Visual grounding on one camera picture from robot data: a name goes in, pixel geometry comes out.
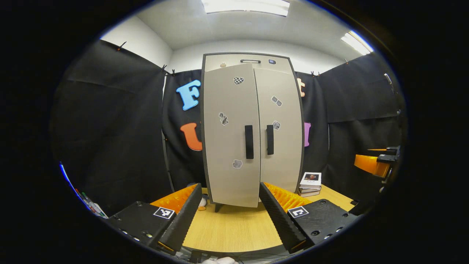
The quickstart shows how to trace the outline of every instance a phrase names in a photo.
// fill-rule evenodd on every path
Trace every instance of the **cabinet handle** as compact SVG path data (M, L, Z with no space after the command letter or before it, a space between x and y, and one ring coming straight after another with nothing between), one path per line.
M246 139L246 159L254 159L254 136L252 134L252 125L244 126L244 136Z
M251 62L257 62L257 63L261 63L260 60L241 60L241 62L245 62L245 61L251 61Z
M267 125L267 155L273 155L273 125Z

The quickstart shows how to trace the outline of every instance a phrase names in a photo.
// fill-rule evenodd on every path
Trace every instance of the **table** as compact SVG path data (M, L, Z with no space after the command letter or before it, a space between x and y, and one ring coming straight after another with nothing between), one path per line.
M315 202L327 199L342 209L353 208L352 199L322 185L318 195L306 197ZM260 202L257 208L223 205L215 213L215 205L207 201L206 210L197 211L184 243L185 247L214 252L246 252L272 248L282 244L275 226Z

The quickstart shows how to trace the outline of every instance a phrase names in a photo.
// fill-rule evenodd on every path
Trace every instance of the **book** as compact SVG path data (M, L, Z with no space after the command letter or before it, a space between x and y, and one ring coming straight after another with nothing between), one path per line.
M308 197L308 196L313 196L319 194L321 191L314 191L314 192L308 192L308 193L300 193L299 195L301 197Z
M305 172L300 181L300 188L321 189L321 173Z
M321 190L321 186L319 186L319 188L301 188L300 187L300 193L302 194L305 194L305 193L310 193L310 192L316 192L316 191L320 191Z

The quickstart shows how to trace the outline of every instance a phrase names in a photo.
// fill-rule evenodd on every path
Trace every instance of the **cabinet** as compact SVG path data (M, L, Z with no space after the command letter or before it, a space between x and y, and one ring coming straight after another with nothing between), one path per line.
M200 101L205 177L213 203L257 207L261 181L296 191L304 134L289 58L204 54Z

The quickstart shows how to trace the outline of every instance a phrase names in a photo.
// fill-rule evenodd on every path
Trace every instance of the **fluorescent light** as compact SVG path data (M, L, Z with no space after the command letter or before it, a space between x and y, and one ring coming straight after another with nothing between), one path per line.
M202 0L207 14L225 11L264 12L287 16L290 3L284 0Z
M367 55L370 52L373 52L373 49L370 47L370 45L368 45L365 40L363 40L353 31L345 33L345 36L343 36L341 40L352 46L352 48L358 51L361 55Z

